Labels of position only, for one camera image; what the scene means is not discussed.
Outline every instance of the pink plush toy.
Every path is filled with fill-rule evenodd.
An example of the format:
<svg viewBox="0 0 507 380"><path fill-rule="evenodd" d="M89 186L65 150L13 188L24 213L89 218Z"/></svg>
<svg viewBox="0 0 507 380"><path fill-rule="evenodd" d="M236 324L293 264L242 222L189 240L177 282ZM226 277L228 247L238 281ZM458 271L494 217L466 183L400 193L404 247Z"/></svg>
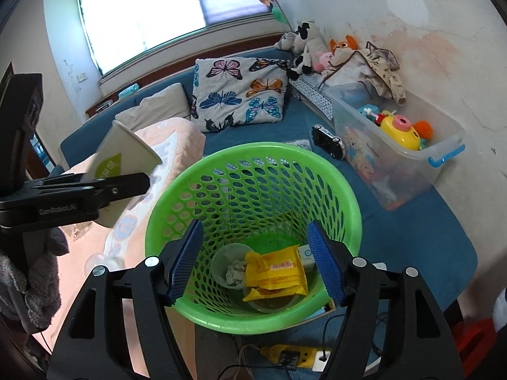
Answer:
<svg viewBox="0 0 507 380"><path fill-rule="evenodd" d="M319 62L313 66L313 69L317 73L322 73L326 68L331 67L330 61L334 57L333 53L323 53L317 52L317 57L319 58Z"/></svg>

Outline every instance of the light switch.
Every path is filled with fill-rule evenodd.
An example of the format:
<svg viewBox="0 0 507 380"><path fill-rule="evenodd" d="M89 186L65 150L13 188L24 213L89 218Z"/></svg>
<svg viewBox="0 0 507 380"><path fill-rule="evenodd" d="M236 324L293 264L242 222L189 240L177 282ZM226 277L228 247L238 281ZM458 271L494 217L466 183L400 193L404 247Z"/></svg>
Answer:
<svg viewBox="0 0 507 380"><path fill-rule="evenodd" d="M81 74L78 74L75 78L77 78L78 79L78 83L80 83L81 81L86 80L88 77L86 76L85 73L81 73Z"/></svg>

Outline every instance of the blue butterfly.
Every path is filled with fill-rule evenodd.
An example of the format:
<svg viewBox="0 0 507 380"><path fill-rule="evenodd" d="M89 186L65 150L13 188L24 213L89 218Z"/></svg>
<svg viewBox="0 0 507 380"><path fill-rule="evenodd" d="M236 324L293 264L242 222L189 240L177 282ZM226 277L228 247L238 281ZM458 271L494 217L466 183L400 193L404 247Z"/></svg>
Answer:
<svg viewBox="0 0 507 380"><path fill-rule="evenodd" d="M194 68L194 86L199 87L199 65L196 64Z"/></svg>
<svg viewBox="0 0 507 380"><path fill-rule="evenodd" d="M229 91L224 94L218 94L217 92L212 92L207 100L204 100L201 104L199 104L199 107L202 109L210 108L216 105L220 105L224 103L226 106L237 106L238 104L241 104L243 100L236 97L236 93L234 91Z"/></svg>
<svg viewBox="0 0 507 380"><path fill-rule="evenodd" d="M245 123L251 123L261 110L265 110L270 116L281 118L280 108L277 103L278 100L274 97L269 97L266 101L261 101L259 97L254 98L248 105Z"/></svg>

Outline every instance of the blue handle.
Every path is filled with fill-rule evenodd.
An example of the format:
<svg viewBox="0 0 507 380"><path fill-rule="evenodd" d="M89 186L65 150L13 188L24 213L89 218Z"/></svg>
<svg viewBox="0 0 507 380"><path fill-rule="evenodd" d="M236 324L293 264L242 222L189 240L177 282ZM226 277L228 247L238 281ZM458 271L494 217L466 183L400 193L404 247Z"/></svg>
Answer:
<svg viewBox="0 0 507 380"><path fill-rule="evenodd" d="M433 158L428 157L428 162L431 164L432 167L438 168L443 163L445 163L447 160L450 160L452 157L456 157L458 154L460 154L462 151L465 150L465 145L462 144L460 147L456 148L455 150L452 150L450 153L447 153L442 158L439 158L438 160L433 160Z"/></svg>

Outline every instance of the butterfly pillow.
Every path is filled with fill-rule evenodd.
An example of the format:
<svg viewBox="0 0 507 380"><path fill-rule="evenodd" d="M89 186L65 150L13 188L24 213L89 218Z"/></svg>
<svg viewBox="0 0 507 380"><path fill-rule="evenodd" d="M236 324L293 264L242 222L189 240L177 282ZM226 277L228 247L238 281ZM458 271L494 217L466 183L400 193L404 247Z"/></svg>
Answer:
<svg viewBox="0 0 507 380"><path fill-rule="evenodd" d="M196 60L192 121L201 132L282 120L287 60Z"/></svg>

